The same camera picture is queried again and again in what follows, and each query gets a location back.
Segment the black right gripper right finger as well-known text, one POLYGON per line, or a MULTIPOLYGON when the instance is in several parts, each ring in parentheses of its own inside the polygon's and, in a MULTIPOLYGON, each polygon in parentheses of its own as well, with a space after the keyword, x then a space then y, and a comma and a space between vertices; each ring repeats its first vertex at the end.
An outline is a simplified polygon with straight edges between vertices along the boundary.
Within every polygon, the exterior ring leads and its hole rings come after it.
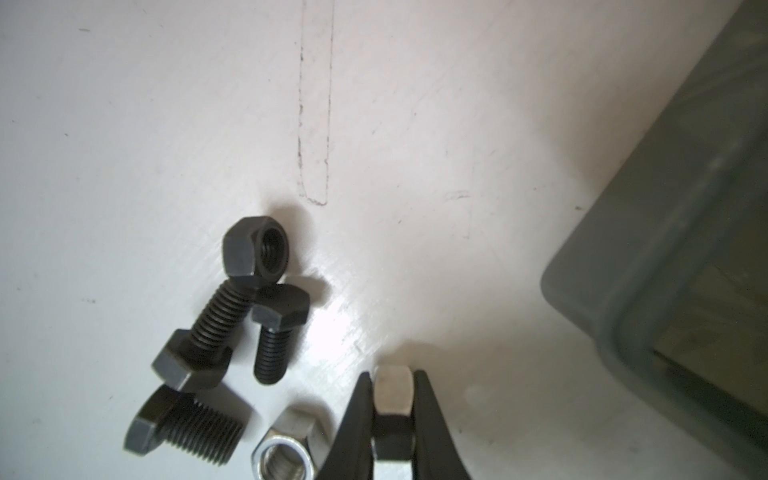
POLYGON ((413 478, 416 480, 470 480, 451 437, 429 377, 416 370, 413 421, 415 433, 413 478))

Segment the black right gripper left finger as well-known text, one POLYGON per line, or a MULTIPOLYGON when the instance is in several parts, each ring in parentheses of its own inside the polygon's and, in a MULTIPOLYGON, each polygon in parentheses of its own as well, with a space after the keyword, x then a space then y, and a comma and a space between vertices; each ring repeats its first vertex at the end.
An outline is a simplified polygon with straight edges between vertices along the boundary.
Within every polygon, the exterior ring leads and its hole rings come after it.
POLYGON ((317 480, 371 480, 374 421, 373 382, 363 372, 353 389, 330 452, 317 473, 317 480))

